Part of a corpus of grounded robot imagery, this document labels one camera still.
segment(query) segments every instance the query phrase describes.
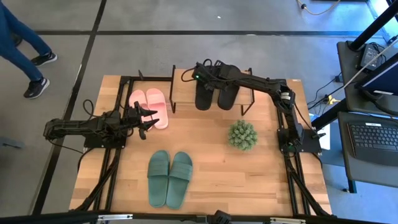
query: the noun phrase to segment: blue jeans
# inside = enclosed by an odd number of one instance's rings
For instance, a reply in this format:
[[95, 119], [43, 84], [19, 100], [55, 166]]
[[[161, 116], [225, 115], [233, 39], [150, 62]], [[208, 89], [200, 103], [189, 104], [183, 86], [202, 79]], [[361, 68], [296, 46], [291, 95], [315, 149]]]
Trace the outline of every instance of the blue jeans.
[[15, 47], [11, 32], [30, 43], [39, 55], [51, 52], [51, 48], [33, 30], [18, 21], [0, 0], [0, 56], [20, 68], [31, 81], [40, 80], [42, 73]]

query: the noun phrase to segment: slide sandal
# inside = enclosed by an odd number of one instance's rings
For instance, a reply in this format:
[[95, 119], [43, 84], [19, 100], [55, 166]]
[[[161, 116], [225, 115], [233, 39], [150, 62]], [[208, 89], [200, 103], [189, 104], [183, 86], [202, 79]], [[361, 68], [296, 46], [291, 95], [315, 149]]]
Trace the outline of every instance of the slide sandal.
[[179, 209], [184, 201], [185, 192], [192, 177], [192, 160], [185, 152], [178, 152], [174, 156], [169, 174], [166, 205], [172, 209]]
[[167, 182], [169, 181], [170, 156], [165, 150], [155, 152], [148, 166], [149, 204], [154, 208], [166, 203]]
[[218, 106], [223, 110], [230, 110], [234, 105], [238, 91], [239, 86], [234, 84], [228, 85], [224, 90], [220, 90], [217, 102]]
[[159, 119], [155, 123], [155, 128], [164, 129], [169, 125], [169, 118], [167, 117], [166, 99], [164, 94], [155, 88], [147, 90], [148, 107], [150, 110], [157, 111], [152, 115], [152, 119]]
[[208, 110], [211, 107], [214, 90], [207, 90], [205, 84], [197, 81], [197, 90], [195, 93], [195, 106], [198, 110]]
[[[131, 93], [130, 98], [129, 98], [129, 105], [134, 108], [134, 102], [138, 101], [139, 105], [145, 109], [148, 110], [148, 103], [147, 103], [147, 98], [145, 97], [145, 93], [142, 90], [135, 90], [133, 93]], [[141, 117], [142, 122], [145, 121], [150, 121], [152, 118], [150, 116], [146, 117]]]

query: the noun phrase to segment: concrete floor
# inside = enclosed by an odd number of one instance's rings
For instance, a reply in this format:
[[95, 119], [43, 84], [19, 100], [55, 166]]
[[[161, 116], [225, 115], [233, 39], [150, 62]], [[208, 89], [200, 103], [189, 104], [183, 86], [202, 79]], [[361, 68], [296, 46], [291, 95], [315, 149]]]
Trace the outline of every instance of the concrete floor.
[[[313, 11], [322, 11], [331, 5], [323, 1], [307, 2]], [[101, 0], [3, 0], [3, 3], [35, 30], [91, 30]], [[292, 0], [112, 0], [106, 4], [99, 30], [362, 31], [372, 21], [367, 4], [362, 2], [342, 2], [330, 13], [314, 17], [302, 12]], [[51, 85], [36, 100], [22, 97], [28, 80], [20, 70], [0, 58], [0, 68], [6, 73], [0, 88], [7, 93], [0, 96], [0, 136], [26, 144], [23, 149], [0, 150], [0, 177], [6, 180], [0, 183], [0, 217], [30, 213], [51, 149], [42, 137], [44, 124], [62, 116], [89, 36], [44, 35], [43, 38], [59, 60], [40, 68]], [[173, 64], [190, 68], [205, 58], [220, 59], [240, 68], [252, 67], [254, 74], [261, 77], [302, 79], [307, 101], [310, 101], [319, 87], [340, 72], [336, 43], [351, 39], [344, 36], [97, 35], [72, 119], [87, 118], [81, 104], [85, 99], [96, 101], [103, 75], [137, 75], [140, 69], [144, 75], [169, 76]], [[381, 38], [373, 41], [385, 44]], [[35, 55], [25, 42], [19, 49], [29, 57]], [[322, 94], [338, 86], [333, 83]], [[67, 137], [64, 145], [81, 149], [83, 139]], [[75, 152], [61, 152], [44, 213], [68, 210], [78, 158]], [[363, 211], [376, 212], [356, 212], [358, 202], [363, 202], [363, 194], [341, 193], [336, 183], [346, 187], [344, 172], [342, 175], [341, 170], [327, 166], [324, 171], [335, 215], [398, 222], [395, 215], [398, 208], [392, 200], [380, 199], [389, 202], [383, 208], [389, 213], [377, 213], [380, 204], [373, 203], [363, 205]], [[383, 192], [383, 189], [386, 188], [378, 186], [377, 190]], [[398, 190], [388, 188], [384, 192], [380, 195], [388, 198], [390, 194], [397, 195]]]

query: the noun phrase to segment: sneaker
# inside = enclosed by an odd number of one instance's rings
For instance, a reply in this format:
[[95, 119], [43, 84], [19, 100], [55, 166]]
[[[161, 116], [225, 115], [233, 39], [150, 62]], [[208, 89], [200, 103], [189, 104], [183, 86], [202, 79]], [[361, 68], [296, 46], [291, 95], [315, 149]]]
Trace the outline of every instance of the sneaker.
[[33, 62], [36, 66], [42, 66], [46, 63], [54, 62], [58, 59], [58, 56], [53, 52], [46, 54], [46, 55], [39, 55], [36, 58], [33, 58], [31, 62]]
[[24, 97], [27, 99], [34, 99], [39, 97], [43, 91], [49, 87], [50, 80], [46, 78], [42, 78], [36, 82], [30, 82], [29, 87], [27, 88], [26, 92], [24, 93]]

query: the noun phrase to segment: succulent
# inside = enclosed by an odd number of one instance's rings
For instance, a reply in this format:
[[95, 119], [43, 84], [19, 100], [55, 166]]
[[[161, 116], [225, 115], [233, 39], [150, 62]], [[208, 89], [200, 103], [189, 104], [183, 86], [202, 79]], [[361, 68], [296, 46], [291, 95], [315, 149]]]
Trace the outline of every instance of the succulent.
[[253, 124], [238, 120], [229, 128], [228, 140], [231, 146], [242, 151], [250, 151], [257, 144], [257, 132]]

